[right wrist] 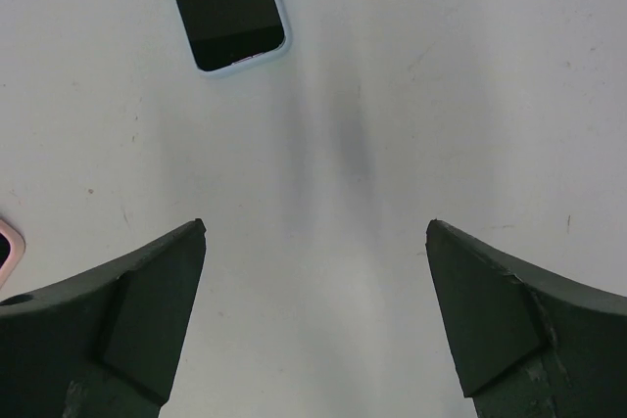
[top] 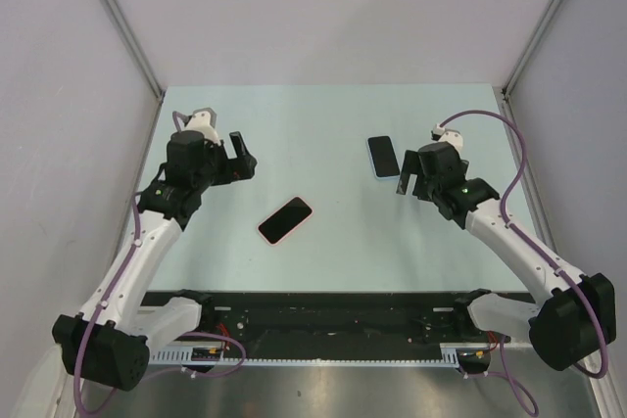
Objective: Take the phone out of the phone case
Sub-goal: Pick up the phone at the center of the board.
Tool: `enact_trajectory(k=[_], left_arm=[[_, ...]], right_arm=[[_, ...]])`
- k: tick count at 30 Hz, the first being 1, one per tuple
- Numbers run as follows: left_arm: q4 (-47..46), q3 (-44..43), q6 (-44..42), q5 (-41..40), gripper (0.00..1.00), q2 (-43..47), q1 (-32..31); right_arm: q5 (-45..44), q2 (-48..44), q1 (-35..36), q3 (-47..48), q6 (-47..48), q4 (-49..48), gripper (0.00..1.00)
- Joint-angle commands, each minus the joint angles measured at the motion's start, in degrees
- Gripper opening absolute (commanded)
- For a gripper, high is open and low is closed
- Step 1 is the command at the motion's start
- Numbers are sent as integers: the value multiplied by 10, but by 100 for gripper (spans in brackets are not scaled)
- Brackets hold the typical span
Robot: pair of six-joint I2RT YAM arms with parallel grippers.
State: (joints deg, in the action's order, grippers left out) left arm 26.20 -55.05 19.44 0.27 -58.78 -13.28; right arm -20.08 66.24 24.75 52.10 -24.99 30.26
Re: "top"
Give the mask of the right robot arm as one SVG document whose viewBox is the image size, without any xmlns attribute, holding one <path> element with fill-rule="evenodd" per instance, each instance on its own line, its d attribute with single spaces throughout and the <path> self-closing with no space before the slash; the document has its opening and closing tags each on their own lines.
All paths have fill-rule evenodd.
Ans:
<svg viewBox="0 0 627 418">
<path fill-rule="evenodd" d="M 518 227 L 499 193 L 466 176 L 467 161 L 450 143 L 407 150 L 397 192 L 433 204 L 447 220 L 488 247 L 531 296 L 523 302 L 478 289 L 460 300 L 454 333 L 474 341 L 485 331 L 531 344 L 551 368 L 562 371 L 588 355 L 607 355 L 616 338 L 615 293 L 602 274 L 588 276 Z"/>
</svg>

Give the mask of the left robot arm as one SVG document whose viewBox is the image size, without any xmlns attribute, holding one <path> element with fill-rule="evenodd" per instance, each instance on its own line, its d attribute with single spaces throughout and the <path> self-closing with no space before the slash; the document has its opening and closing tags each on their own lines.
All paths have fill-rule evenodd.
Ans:
<svg viewBox="0 0 627 418">
<path fill-rule="evenodd" d="M 138 309 L 203 193 L 254 176 L 257 161 L 242 135 L 232 132 L 229 138 L 234 157 L 205 131 L 171 135 L 166 160 L 141 192 L 132 210 L 133 228 L 109 271 L 77 314 L 55 321 L 53 338 L 77 385 L 87 380 L 128 392 L 143 378 L 152 354 L 187 333 L 203 340 L 215 331 L 216 315 L 187 292 L 146 316 Z"/>
</svg>

